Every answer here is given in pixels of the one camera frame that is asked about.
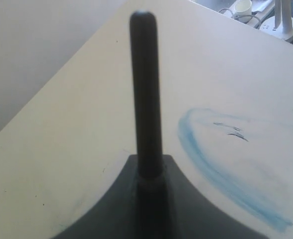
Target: white table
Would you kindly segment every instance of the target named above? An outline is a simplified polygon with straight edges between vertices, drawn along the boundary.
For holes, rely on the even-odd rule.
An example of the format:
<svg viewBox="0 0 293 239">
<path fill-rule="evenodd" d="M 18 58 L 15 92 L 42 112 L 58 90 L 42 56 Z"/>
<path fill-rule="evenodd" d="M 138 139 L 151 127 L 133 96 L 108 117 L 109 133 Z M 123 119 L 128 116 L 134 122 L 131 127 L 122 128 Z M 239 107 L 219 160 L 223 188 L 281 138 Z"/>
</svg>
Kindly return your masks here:
<svg viewBox="0 0 293 239">
<path fill-rule="evenodd" d="M 280 232 L 212 184 L 177 136 L 196 108 L 210 160 L 293 223 L 293 46 L 186 0 L 129 0 L 0 132 L 0 239 L 62 231 L 135 153 L 128 20 L 140 8 L 158 19 L 164 152 L 220 209 L 293 239 L 293 226 Z"/>
</svg>

